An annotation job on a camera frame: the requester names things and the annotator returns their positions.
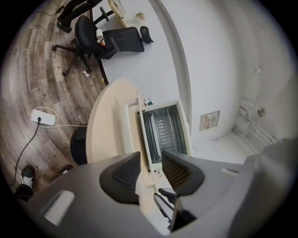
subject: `round stool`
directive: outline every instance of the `round stool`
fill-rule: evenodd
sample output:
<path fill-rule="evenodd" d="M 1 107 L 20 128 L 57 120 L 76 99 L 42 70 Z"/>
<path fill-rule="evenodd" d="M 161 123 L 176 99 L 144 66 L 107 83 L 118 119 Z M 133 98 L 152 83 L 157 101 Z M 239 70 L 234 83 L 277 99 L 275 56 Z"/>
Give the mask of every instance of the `round stool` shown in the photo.
<path fill-rule="evenodd" d="M 78 165 L 84 165 L 87 163 L 86 156 L 86 133 L 87 127 L 79 127 L 73 133 L 70 141 L 70 152 L 74 161 Z"/>

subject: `laminate floor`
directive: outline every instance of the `laminate floor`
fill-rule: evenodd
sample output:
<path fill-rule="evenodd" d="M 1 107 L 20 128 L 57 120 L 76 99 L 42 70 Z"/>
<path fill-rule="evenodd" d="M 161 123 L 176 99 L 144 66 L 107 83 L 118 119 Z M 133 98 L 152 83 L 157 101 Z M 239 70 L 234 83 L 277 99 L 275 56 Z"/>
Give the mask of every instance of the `laminate floor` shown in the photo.
<path fill-rule="evenodd" d="M 53 0 L 42 10 L 54 14 L 60 6 L 60 0 Z M 54 109 L 59 115 L 55 125 L 87 124 L 92 106 L 105 87 L 93 57 L 89 60 L 92 69 L 89 78 L 83 73 L 86 68 L 80 59 L 67 77 L 62 76 L 73 54 L 51 48 L 53 44 L 71 44 L 76 20 L 72 21 L 72 32 L 67 34 L 56 26 L 57 17 L 34 13 L 16 36 L 2 65 L 0 155 L 8 183 L 13 180 L 20 152 L 35 132 L 36 126 L 30 120 L 33 109 L 40 106 Z M 75 129 L 39 128 L 20 159 L 12 189 L 19 184 L 20 172 L 27 164 L 36 169 L 35 191 L 47 186 L 64 165 L 76 165 L 69 150 Z"/>

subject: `black sneaker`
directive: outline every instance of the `black sneaker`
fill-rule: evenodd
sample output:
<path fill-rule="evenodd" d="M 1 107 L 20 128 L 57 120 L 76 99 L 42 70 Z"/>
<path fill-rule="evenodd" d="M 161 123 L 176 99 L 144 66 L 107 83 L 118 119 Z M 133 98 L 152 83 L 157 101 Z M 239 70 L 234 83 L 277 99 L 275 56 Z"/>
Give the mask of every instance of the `black sneaker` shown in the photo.
<path fill-rule="evenodd" d="M 70 27 L 70 26 L 65 26 L 65 25 L 63 25 L 61 22 L 57 22 L 57 26 L 62 30 L 62 31 L 64 31 L 64 32 L 66 32 L 66 33 L 70 33 L 71 32 L 71 30 L 72 30 L 72 28 Z"/>
<path fill-rule="evenodd" d="M 32 188 L 35 176 L 35 169 L 32 165 L 26 165 L 20 174 L 20 184 L 25 184 Z"/>

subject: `foot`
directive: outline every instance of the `foot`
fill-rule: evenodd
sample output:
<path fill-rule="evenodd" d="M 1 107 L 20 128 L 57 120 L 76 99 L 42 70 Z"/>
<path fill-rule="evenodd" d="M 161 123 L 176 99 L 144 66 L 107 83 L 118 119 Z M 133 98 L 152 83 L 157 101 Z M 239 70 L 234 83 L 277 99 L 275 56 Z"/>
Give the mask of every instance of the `foot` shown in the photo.
<path fill-rule="evenodd" d="M 26 165 L 20 174 L 20 184 L 25 184 L 32 189 L 35 169 L 32 165 Z"/>
<path fill-rule="evenodd" d="M 70 33 L 71 32 L 71 30 L 72 30 L 72 28 L 70 27 L 70 26 L 65 26 L 65 25 L 63 25 L 61 22 L 57 22 L 57 26 L 62 30 L 62 31 L 64 31 L 64 32 L 66 32 L 66 33 Z"/>
<path fill-rule="evenodd" d="M 64 167 L 62 167 L 62 169 L 60 170 L 60 175 L 67 173 L 69 170 L 73 169 L 74 167 L 72 165 L 66 165 Z"/>

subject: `black cable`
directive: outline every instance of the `black cable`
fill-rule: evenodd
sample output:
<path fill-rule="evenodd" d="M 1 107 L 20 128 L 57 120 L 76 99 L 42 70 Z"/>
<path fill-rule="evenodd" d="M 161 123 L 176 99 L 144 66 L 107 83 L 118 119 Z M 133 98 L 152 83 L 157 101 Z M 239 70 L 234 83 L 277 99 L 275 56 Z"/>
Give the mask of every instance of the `black cable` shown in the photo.
<path fill-rule="evenodd" d="M 33 13 L 43 13 L 43 14 L 45 14 L 45 15 L 48 15 L 48 16 L 55 16 L 57 13 L 55 13 L 54 15 L 51 15 L 51 14 L 48 14 L 48 13 L 46 13 L 46 12 L 44 12 L 44 11 L 38 11 L 38 12 L 33 12 Z"/>
<path fill-rule="evenodd" d="M 31 140 L 29 140 L 29 142 L 27 143 L 27 145 L 24 147 L 24 149 L 22 150 L 22 152 L 20 153 L 20 156 L 18 158 L 18 161 L 17 161 L 17 164 L 15 165 L 15 170 L 14 170 L 14 181 L 9 184 L 8 186 L 12 186 L 14 185 L 15 183 L 15 179 L 17 177 L 17 170 L 18 170 L 18 164 L 19 164 L 19 161 L 20 161 L 20 157 L 22 156 L 22 153 L 24 152 L 24 150 L 26 149 L 26 147 L 29 145 L 29 143 L 33 140 L 33 138 L 35 137 L 36 133 L 37 133 L 37 130 L 38 130 L 38 127 L 39 127 L 39 124 L 41 123 L 41 118 L 39 117 L 38 119 L 38 124 L 37 124 L 37 127 L 36 127 L 36 131 L 34 133 L 34 136 L 31 138 Z"/>

